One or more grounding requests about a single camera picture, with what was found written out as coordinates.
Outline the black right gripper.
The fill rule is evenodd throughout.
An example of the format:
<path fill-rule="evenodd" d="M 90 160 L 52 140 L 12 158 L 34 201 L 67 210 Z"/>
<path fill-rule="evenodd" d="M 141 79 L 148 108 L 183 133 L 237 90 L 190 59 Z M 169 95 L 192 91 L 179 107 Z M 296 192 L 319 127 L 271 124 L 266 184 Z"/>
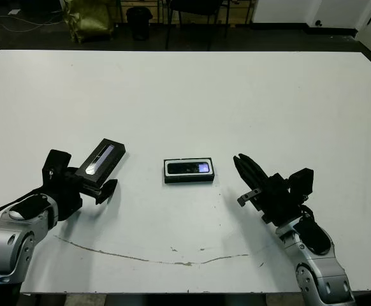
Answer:
<path fill-rule="evenodd" d="M 300 200 L 289 192 L 289 184 L 280 174 L 268 177 L 263 169 L 245 154 L 234 156 L 233 161 L 241 179 L 251 189 L 237 199 L 241 207 L 250 201 L 257 211 L 262 211 L 263 222 L 272 223 L 276 227 L 302 216 Z"/>

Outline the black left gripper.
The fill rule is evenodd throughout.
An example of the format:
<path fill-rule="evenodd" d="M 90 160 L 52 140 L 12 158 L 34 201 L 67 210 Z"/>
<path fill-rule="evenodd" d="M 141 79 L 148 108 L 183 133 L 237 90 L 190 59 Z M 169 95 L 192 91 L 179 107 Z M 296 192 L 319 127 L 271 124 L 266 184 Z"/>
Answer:
<path fill-rule="evenodd" d="M 103 179 L 89 178 L 78 168 L 67 167 L 61 172 L 55 168 L 42 169 L 42 193 L 50 196 L 57 204 L 58 221 L 65 221 L 82 207 L 81 193 L 96 199 L 96 204 L 102 204 L 113 195 L 117 179 L 110 179 L 103 184 Z"/>

